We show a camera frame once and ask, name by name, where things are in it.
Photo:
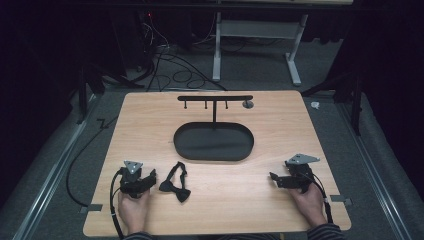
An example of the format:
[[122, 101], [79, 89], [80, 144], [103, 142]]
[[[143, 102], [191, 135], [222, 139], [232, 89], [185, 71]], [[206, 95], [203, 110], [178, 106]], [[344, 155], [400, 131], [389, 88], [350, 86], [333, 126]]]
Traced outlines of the grey metal table bracket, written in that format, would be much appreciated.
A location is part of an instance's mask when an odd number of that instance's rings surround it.
[[82, 206], [79, 213], [86, 214], [88, 212], [101, 212], [103, 204], [90, 204], [88, 206]]
[[346, 198], [344, 195], [330, 195], [330, 199], [332, 202], [340, 202], [345, 206], [351, 206], [353, 203], [350, 198]]

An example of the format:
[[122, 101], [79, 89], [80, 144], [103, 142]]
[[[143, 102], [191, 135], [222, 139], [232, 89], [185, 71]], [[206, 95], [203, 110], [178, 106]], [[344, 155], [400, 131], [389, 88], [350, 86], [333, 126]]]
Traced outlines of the person's left hand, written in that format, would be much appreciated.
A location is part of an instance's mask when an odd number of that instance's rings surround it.
[[139, 198], [132, 198], [122, 192], [118, 194], [118, 212], [126, 226], [127, 234], [145, 230], [149, 197], [150, 191], [145, 191]]

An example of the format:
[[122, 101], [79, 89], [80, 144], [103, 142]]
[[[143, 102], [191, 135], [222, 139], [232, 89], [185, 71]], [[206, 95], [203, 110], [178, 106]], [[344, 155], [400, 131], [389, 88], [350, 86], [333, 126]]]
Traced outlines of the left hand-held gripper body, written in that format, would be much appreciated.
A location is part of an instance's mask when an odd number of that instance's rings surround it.
[[130, 197], [138, 199], [149, 187], [144, 179], [141, 179], [143, 164], [125, 160], [122, 168], [122, 178], [120, 180], [120, 190]]

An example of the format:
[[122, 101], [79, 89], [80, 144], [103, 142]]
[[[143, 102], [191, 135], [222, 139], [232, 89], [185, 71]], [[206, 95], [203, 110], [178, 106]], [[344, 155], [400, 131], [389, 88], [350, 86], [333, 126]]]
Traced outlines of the black bow tie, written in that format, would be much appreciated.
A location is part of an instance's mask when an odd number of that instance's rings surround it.
[[[174, 177], [178, 168], [181, 169], [181, 174], [180, 174], [181, 187], [180, 188], [176, 187], [172, 182], [172, 178]], [[170, 170], [170, 172], [167, 175], [167, 178], [160, 184], [159, 190], [162, 192], [173, 192], [180, 203], [185, 202], [191, 194], [191, 191], [185, 187], [186, 175], [187, 175], [187, 171], [186, 171], [185, 164], [182, 162], [178, 162]]]

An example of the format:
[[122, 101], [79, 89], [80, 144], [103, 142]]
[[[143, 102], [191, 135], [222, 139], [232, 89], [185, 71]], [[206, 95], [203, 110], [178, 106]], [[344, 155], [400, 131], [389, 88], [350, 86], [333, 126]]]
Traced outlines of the person's right hand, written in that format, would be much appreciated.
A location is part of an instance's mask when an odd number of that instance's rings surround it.
[[312, 228], [327, 223], [323, 214], [323, 196], [316, 185], [311, 184], [305, 193], [296, 189], [289, 189], [288, 192], [294, 199], [299, 212]]

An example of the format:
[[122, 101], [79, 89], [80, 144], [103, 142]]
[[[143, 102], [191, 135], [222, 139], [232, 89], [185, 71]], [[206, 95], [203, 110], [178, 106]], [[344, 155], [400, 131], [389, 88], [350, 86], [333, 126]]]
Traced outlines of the black hanger stand with tray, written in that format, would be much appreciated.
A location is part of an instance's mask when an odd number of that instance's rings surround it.
[[173, 143], [176, 152], [188, 160], [200, 161], [241, 161], [247, 158], [254, 146], [254, 136], [249, 128], [235, 122], [217, 120], [218, 103], [228, 108], [229, 102], [252, 101], [252, 95], [237, 96], [178, 96], [184, 103], [204, 102], [205, 107], [212, 103], [212, 120], [208, 122], [188, 122], [174, 133]]

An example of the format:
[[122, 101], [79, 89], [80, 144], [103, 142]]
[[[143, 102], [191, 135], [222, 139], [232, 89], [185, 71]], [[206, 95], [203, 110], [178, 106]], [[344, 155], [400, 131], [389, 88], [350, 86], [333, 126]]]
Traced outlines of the black tripod stand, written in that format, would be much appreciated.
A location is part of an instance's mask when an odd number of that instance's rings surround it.
[[88, 117], [88, 97], [87, 88], [90, 88], [94, 95], [103, 95], [105, 93], [105, 86], [103, 84], [103, 77], [110, 77], [112, 80], [135, 89], [142, 89], [143, 85], [136, 84], [123, 76], [116, 75], [106, 71], [104, 68], [96, 64], [83, 65], [78, 73], [78, 99], [80, 116], [78, 124], [81, 124]]
[[327, 79], [322, 83], [302, 91], [303, 97], [309, 97], [320, 91], [334, 90], [335, 103], [351, 103], [350, 124], [356, 135], [360, 135], [359, 118], [362, 99], [362, 79], [358, 73], [347, 72], [337, 77]]

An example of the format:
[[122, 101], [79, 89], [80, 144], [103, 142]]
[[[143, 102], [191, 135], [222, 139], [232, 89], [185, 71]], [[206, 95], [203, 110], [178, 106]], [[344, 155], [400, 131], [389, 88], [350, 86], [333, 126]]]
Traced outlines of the metal floor rail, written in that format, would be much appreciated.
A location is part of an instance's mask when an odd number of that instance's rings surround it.
[[69, 141], [66, 143], [59, 159], [49, 171], [46, 180], [12, 240], [30, 240], [32, 238], [62, 177], [65, 175], [66, 168], [70, 165], [70, 155], [86, 125], [87, 121], [82, 120], [73, 128]]
[[379, 202], [379, 205], [384, 212], [384, 215], [396, 237], [397, 240], [413, 240], [410, 231], [408, 230], [404, 219], [400, 215], [399, 209], [396, 206], [392, 196], [389, 194], [389, 191], [386, 185], [381, 178], [376, 166], [374, 165], [372, 158], [366, 149], [365, 143], [362, 138], [356, 133], [354, 128], [351, 125], [351, 118], [348, 112], [347, 107], [344, 104], [337, 104], [336, 108], [339, 112], [339, 115], [343, 119], [356, 148], [360, 153], [360, 159], [362, 165], [365, 168], [365, 172], [368, 178], [368, 181], [371, 184], [371, 187], [376, 195], [376, 198]]

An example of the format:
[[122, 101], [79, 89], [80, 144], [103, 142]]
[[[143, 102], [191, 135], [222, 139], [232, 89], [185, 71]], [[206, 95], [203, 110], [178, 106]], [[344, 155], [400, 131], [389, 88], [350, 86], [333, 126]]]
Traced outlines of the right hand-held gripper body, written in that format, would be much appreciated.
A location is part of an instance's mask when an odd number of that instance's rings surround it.
[[302, 193], [306, 193], [309, 185], [314, 181], [313, 172], [309, 164], [319, 161], [320, 159], [317, 157], [300, 153], [286, 160], [285, 165], [290, 175], [283, 179], [291, 181], [291, 187], [288, 189], [300, 189]]

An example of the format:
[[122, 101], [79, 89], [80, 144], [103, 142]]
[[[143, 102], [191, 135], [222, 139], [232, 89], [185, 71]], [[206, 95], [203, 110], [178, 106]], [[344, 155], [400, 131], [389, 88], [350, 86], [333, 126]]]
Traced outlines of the white metal desk frame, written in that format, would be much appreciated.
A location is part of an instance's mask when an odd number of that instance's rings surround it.
[[215, 50], [213, 57], [212, 80], [221, 79], [221, 38], [267, 38], [289, 39], [293, 41], [290, 52], [285, 54], [285, 61], [294, 86], [301, 85], [301, 79], [295, 63], [295, 57], [306, 28], [308, 15], [304, 14], [297, 22], [266, 22], [253, 20], [224, 20], [221, 13], [216, 14], [215, 23]]

